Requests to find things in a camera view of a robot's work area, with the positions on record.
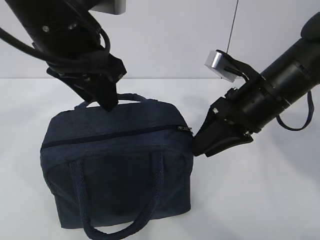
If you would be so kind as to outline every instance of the blue strap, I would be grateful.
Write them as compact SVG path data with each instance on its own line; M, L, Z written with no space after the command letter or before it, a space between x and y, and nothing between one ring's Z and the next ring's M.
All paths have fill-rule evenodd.
M145 102L148 99L146 99L143 96L140 96L136 93L124 93L124 94L118 94L118 100L124 100L124 101L135 101L135 102ZM84 101L80 103L78 106L76 106L74 109L85 109L91 104L91 102Z
M74 188L78 199L83 229L88 238L92 240L122 240L143 229L151 219L162 193L162 186L164 183L164 160L162 153L157 152L153 154L151 159L153 186L153 196L151 200L145 205L144 209L130 226L121 231L110 234L99 231L91 225L83 164L83 160L73 161L69 164L69 168L71 170Z

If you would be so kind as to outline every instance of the black cable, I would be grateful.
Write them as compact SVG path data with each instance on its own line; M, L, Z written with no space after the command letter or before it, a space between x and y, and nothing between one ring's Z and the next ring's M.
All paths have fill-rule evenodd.
M307 101L308 101L308 108L309 108L309 113L308 113L308 117L306 119L306 122L305 124L303 125L303 127L301 128L291 128L289 126L287 126L281 119L280 115L276 117L276 120L277 122L280 124L281 127L289 130L289 131L295 131L295 132L298 132L298 131L301 131L303 129L305 129L306 127L308 127L308 125L311 123L311 120L314 116L314 112L315 112L315 105L314 105L314 101L312 99L312 93L311 91L308 92L308 95L307 95Z
M14 48L32 56L32 57L46 61L51 64L62 65L62 66L72 66L72 67L75 67L75 66L81 67L81 66L86 66L86 64L87 64L87 62L84 60L71 60L71 59L67 59L67 58L61 58L61 57L56 57L56 56L52 56L52 55L47 55L41 51L38 51L38 50L24 44L22 41L16 39L14 36L10 35L8 32L3 30L1 27L0 27L0 39L5 41L6 43L10 44Z

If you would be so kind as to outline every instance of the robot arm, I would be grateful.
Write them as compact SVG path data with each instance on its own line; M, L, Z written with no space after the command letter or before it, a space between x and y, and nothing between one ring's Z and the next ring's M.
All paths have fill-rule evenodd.
M308 92L311 114L304 127L310 123L310 90L320 83L320 12L306 23L301 37L261 74L222 51L217 50L215 56L210 54L207 67L231 82L241 76L246 83L240 89L230 89L211 105L194 138L194 155L210 157L251 143L251 135L259 133L274 118L284 126L279 114Z
M88 10L121 14L126 9L125 0L5 1L32 38L37 50L33 51L49 59L63 59L47 62L49 75L64 82L86 102L97 101L107 111L118 104L116 83L127 71L123 62L110 54L108 35ZM10 44L17 42L15 47L28 49L3 30L1 33ZM69 64L70 60L83 64Z

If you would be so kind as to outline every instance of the zipper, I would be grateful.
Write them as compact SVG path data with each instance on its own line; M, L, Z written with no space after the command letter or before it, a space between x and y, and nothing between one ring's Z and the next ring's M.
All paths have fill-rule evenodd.
M73 144L84 144L84 143L90 143L90 142L98 142L98 141L104 141L108 139L115 139L120 137L128 137L128 136L134 136L134 135L140 135L140 134L148 134L163 130L178 130L178 131L184 131L186 133L192 133L192 128L187 126L181 126L181 125L165 125L165 126L154 126L144 129L137 129L137 130L130 130L130 131L122 131L122 132L114 132L104 135L98 135L98 136L86 136L86 137L80 137L75 139L68 139L68 140L60 140L60 141L51 141L48 143L44 143L41 146L41 150L51 148L51 147L57 147L62 145L73 145Z

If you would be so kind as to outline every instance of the white surface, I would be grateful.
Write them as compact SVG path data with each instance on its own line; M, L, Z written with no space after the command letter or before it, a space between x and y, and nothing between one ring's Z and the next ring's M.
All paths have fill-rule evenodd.
M128 1L127 13L94 13L110 35L112 52L131 78L211 77L210 50L226 49L235 0ZM240 0L230 54L262 71L300 35L320 9L318 0ZM4 1L0 24L31 43ZM46 77L46 64L0 42L0 78ZM175 104L194 132L208 108L231 88L225 80L122 80L135 92ZM273 121L254 143L198 157L191 177L192 210L155 220L131 240L319 240L320 90L316 112L302 132ZM54 79L0 79L0 239L86 240L60 228L54 198L42 176L40 146L51 117L80 102ZM307 117L306 98L283 114L292 127ZM102 228L113 232L123 226Z
M262 72L299 40L319 0L240 0L229 53Z
M175 104L196 132L210 104L230 87L225 80L128 79L118 89ZM51 117L80 99L54 79L0 79L0 89L0 239L86 240L81 230L60 228L39 159ZM191 212L152 221L128 239L320 239L319 88L314 96L315 117L305 131L272 122L252 144L196 158ZM304 98L283 119L299 127L306 116Z
M92 14L111 40L126 78L210 78L203 67L210 50L226 50L236 0L129 0L126 13ZM5 1L0 26L32 43ZM0 41L0 78L46 78L46 64Z

